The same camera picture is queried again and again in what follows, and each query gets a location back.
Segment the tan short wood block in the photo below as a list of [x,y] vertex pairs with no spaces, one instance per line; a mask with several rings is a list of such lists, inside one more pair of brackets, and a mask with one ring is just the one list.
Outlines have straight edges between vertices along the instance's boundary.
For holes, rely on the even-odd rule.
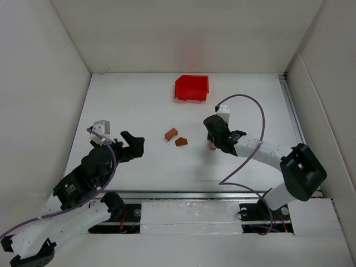
[[211,150],[216,150],[215,144],[214,144],[213,142],[210,142],[210,143],[209,143],[209,148],[210,148]]

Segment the reddish brown house block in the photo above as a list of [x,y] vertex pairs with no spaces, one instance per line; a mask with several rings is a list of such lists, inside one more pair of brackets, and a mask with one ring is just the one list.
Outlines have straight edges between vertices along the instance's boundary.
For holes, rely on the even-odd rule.
[[176,146],[185,146],[187,144],[188,144],[188,140],[184,137],[179,137],[177,140],[175,140]]

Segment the orange arch wood block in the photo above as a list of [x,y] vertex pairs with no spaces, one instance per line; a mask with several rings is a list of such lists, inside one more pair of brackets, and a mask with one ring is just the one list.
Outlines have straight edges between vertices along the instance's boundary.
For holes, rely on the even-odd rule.
[[174,136],[178,135],[178,130],[176,128],[170,129],[167,133],[165,133],[165,139],[170,141]]

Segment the red plastic bin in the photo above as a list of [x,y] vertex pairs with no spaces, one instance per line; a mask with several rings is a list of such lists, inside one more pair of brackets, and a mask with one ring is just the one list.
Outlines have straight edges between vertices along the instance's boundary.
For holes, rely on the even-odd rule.
[[209,77],[182,75],[175,81],[174,98],[182,101],[205,101],[209,93]]

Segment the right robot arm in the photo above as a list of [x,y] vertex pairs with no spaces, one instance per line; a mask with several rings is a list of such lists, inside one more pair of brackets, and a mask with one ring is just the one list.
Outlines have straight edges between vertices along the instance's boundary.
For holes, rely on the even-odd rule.
[[242,131],[230,131],[218,115],[203,121],[216,148],[226,154],[253,159],[282,173],[280,185],[265,196],[268,207],[275,211],[294,201],[308,201],[327,178],[327,172],[306,144],[282,147],[255,139]]

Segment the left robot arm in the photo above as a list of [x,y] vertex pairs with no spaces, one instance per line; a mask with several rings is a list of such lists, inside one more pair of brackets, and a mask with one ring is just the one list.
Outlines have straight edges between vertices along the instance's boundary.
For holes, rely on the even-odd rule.
[[1,235],[2,249],[14,255],[10,266],[46,266],[72,238],[126,216],[126,204],[118,193],[96,197],[111,182],[118,164],[143,156],[145,139],[122,131],[124,145],[92,128],[87,132],[92,150],[55,186],[40,214]]

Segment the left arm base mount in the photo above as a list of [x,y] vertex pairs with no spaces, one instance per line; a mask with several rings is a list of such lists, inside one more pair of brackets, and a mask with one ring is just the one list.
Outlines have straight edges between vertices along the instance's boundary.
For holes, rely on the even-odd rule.
[[141,204],[127,204],[119,219],[109,219],[91,228],[91,234],[139,234],[141,226]]

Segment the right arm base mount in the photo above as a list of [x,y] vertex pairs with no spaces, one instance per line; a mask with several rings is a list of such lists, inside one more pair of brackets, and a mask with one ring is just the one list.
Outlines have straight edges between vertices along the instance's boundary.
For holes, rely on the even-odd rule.
[[256,233],[264,234],[271,227],[270,233],[293,233],[293,226],[288,205],[284,205],[272,211],[272,220],[269,213],[262,208],[259,209],[257,203],[241,203],[240,210],[235,217],[241,221],[241,228],[244,234]]

